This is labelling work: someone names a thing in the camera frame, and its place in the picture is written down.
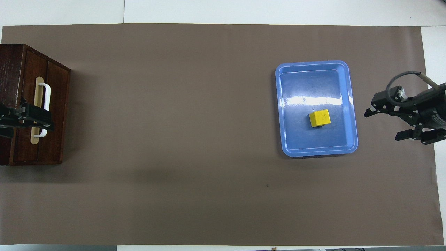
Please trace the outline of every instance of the brown surface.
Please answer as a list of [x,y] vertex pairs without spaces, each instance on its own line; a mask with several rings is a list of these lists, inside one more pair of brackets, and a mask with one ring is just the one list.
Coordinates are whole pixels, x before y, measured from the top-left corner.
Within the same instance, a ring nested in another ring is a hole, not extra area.
[[48,132],[37,145],[30,142],[31,128],[16,130],[12,140],[0,138],[0,164],[60,163],[70,70],[27,45],[0,45],[0,52],[0,101],[18,108],[24,97],[33,104],[36,77],[40,76],[52,88],[50,111],[55,124],[55,131]]
[[[1,244],[443,244],[433,146],[363,117],[425,71],[420,28],[16,26],[3,42],[73,71],[64,163],[0,169]],[[359,148],[288,158],[274,70],[329,59],[350,67]]]

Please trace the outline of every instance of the drawer front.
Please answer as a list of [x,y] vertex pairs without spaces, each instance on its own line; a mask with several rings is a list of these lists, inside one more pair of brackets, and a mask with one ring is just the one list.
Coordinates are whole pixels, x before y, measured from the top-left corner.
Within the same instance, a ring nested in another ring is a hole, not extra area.
[[[36,78],[40,76],[46,80],[45,77],[48,61],[30,51],[26,52],[25,60],[22,97],[24,97],[28,103],[34,104]],[[13,161],[37,161],[39,145],[34,145],[30,141],[31,128],[21,128],[16,130],[16,132]]]
[[62,161],[65,114],[69,72],[58,65],[48,62],[46,83],[51,87],[50,112],[54,122],[54,132],[40,138],[38,162]]
[[[21,93],[23,45],[0,44],[0,55],[0,102],[16,108]],[[0,137],[0,165],[9,165],[11,144],[10,138]]]

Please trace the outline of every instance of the wooden cabinet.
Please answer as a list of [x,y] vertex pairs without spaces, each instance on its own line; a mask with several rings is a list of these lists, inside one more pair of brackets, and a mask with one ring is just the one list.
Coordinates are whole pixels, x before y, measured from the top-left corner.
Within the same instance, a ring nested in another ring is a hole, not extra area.
[[31,128],[14,129],[12,139],[0,137],[0,165],[62,162],[70,69],[27,45],[0,44],[0,101],[4,105],[18,108],[21,97],[33,104],[37,77],[51,88],[54,131],[37,144],[31,143]]

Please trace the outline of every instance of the drawer handle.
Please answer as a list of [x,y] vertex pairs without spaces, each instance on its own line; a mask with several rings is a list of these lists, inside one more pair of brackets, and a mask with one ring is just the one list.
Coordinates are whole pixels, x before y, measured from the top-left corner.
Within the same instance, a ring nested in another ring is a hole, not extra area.
[[[51,87],[46,83],[39,83],[39,85],[43,86],[45,88],[45,97],[44,97],[45,104],[43,105],[43,109],[49,111],[50,110],[50,101],[51,101]],[[34,137],[35,138],[43,138],[46,136],[46,132],[47,132],[47,130],[42,129],[42,132],[38,135],[34,135]]]

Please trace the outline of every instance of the plastic tray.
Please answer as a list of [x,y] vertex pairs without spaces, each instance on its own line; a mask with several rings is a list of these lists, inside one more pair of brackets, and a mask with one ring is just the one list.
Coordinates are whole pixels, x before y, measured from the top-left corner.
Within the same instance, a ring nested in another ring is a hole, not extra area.
[[[276,69],[282,150],[290,157],[339,155],[358,148],[350,72],[340,60],[285,63]],[[328,109],[331,124],[311,127]]]

